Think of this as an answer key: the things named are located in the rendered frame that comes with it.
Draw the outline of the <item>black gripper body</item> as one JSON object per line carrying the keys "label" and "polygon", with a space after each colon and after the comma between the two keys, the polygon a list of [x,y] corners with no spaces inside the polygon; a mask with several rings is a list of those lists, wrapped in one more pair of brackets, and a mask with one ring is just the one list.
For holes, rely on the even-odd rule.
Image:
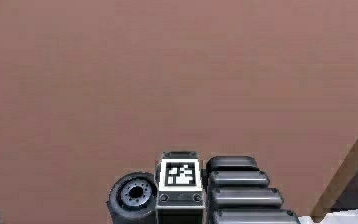
{"label": "black gripper body", "polygon": [[121,177],[106,202],[112,224],[156,224],[156,198],[153,174],[133,172]]}

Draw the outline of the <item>white flat object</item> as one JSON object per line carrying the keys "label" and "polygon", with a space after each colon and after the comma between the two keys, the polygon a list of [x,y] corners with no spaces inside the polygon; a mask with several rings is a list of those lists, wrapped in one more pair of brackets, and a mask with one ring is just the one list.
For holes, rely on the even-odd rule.
{"label": "white flat object", "polygon": [[358,224],[358,209],[327,213],[321,221],[310,216],[300,216],[300,224]]}

